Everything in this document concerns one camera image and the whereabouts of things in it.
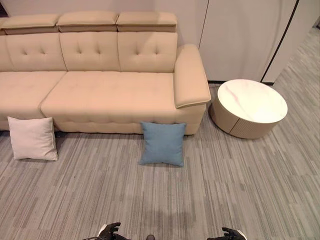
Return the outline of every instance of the round side table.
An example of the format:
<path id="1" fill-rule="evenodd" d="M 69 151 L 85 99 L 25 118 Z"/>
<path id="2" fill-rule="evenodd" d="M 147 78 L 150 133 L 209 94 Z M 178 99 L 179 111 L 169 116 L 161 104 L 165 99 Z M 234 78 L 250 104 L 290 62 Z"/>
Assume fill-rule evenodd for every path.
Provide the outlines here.
<path id="1" fill-rule="evenodd" d="M 266 135 L 287 112 L 287 103 L 276 90 L 247 79 L 223 83 L 210 108 L 211 118 L 220 129 L 243 139 Z"/>

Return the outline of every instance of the blue pillow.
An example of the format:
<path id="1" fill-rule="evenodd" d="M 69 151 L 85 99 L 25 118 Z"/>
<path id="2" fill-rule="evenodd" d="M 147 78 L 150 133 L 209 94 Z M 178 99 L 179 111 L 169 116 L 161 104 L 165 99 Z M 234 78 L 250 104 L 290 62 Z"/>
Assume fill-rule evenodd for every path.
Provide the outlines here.
<path id="1" fill-rule="evenodd" d="M 144 136 L 144 153 L 140 164 L 173 164 L 184 166 L 182 145 L 185 123 L 157 124 L 141 122 Z"/>

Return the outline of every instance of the ribbed table base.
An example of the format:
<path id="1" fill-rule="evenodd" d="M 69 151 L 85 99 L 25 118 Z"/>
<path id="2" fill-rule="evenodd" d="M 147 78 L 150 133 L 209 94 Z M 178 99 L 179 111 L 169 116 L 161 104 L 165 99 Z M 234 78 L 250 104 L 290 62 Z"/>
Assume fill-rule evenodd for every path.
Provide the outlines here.
<path id="1" fill-rule="evenodd" d="M 258 123 L 233 115 L 222 106 L 216 97 L 210 108 L 210 116 L 214 123 L 226 133 L 243 139 L 257 139 L 266 135 L 277 123 Z"/>

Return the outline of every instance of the cabinet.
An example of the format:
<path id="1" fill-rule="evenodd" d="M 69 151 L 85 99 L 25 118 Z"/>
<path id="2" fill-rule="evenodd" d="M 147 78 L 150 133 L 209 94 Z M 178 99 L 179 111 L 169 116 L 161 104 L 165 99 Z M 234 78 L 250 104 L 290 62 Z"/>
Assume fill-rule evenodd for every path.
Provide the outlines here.
<path id="1" fill-rule="evenodd" d="M 260 81 L 295 3 L 296 0 L 209 0 L 199 45 L 208 80 Z M 286 66 L 317 20 L 318 5 L 319 0 L 299 2 L 288 37 L 283 40 L 264 82 L 274 82 Z"/>

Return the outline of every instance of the white wall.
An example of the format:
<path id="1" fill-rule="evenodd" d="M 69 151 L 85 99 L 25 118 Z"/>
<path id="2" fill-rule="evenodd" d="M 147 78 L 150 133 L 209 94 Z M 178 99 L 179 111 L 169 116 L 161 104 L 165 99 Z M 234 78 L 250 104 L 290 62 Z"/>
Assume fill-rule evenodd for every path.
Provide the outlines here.
<path id="1" fill-rule="evenodd" d="M 89 10 L 163 11 L 178 17 L 178 42 L 199 45 L 208 0 L 1 0 L 9 16 Z"/>

